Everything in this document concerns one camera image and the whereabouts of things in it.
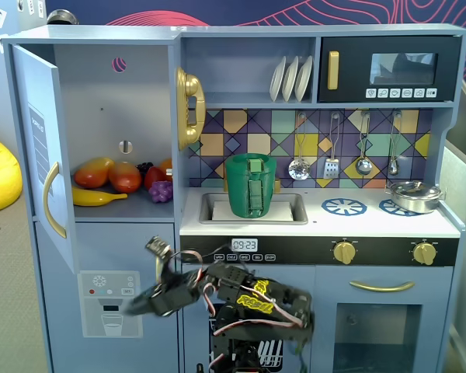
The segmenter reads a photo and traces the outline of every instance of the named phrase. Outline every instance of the green cup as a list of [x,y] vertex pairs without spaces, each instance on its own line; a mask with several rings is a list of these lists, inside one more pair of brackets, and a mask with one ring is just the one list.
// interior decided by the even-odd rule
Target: green cup
[[228,196],[233,214],[260,218],[270,210],[276,159],[264,154],[234,155],[226,161]]

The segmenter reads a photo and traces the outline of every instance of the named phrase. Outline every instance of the gray carpet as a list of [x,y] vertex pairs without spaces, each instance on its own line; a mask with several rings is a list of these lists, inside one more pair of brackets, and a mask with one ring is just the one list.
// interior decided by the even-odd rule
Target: gray carpet
[[[0,211],[0,373],[46,373],[26,205]],[[452,348],[445,373],[461,373]]]

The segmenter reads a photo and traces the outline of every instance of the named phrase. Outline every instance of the colorful tile backsplash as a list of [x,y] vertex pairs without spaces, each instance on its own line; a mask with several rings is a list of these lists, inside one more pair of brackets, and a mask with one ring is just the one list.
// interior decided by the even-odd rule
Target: colorful tile backsplash
[[[335,157],[340,163],[338,179],[323,179],[324,164],[332,153],[329,138],[332,112],[339,113],[339,139]],[[432,110],[402,110],[402,130],[396,155],[399,173],[388,175],[391,155],[390,133],[397,110],[369,110],[369,135],[366,156],[373,163],[370,175],[356,171],[360,156],[360,130],[366,133],[361,110],[302,110],[307,120],[300,124],[299,149],[295,110],[208,110],[200,141],[189,146],[188,168],[191,187],[223,187],[224,162],[228,157],[245,152],[271,155],[277,160],[276,177],[282,187],[317,188],[383,188],[386,180],[422,180],[428,152]],[[398,121],[394,123],[395,133]],[[335,141],[336,129],[332,139]],[[288,165],[301,151],[311,164],[311,176],[296,181],[288,175]]]

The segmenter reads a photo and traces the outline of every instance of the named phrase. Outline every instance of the plastic banana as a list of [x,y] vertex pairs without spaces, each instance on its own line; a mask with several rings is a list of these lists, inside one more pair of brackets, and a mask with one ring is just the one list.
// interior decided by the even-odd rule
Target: plastic banana
[[72,200],[76,206],[103,206],[113,200],[123,200],[127,194],[111,194],[97,190],[72,187]]

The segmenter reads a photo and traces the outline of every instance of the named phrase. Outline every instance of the hanging spoon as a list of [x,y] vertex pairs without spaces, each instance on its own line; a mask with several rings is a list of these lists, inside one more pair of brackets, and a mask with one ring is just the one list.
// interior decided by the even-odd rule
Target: hanging spoon
[[[366,118],[366,137],[363,138],[363,123],[364,118]],[[367,136],[370,134],[370,114],[365,113],[360,124],[360,157],[356,163],[356,171],[362,176],[369,175],[373,169],[373,163],[366,158],[366,145],[367,145]]]
[[[394,134],[395,120],[398,120],[398,133]],[[388,163],[388,175],[398,175],[398,161],[397,161],[397,145],[400,140],[402,132],[402,113],[400,111],[394,114],[394,123],[391,124],[390,142],[391,142],[391,156],[390,163]]]
[[298,129],[302,124],[305,124],[305,121],[307,120],[307,117],[305,113],[299,113],[297,115],[297,129],[295,130],[295,136],[297,137],[297,143],[298,143],[298,158],[294,159],[290,165],[288,166],[288,173],[290,174],[290,177],[294,180],[306,180],[309,177],[309,169],[311,168],[311,165],[304,161],[302,159],[302,146],[304,145],[305,141],[305,125],[304,125],[304,137],[302,138],[302,141],[298,135]]

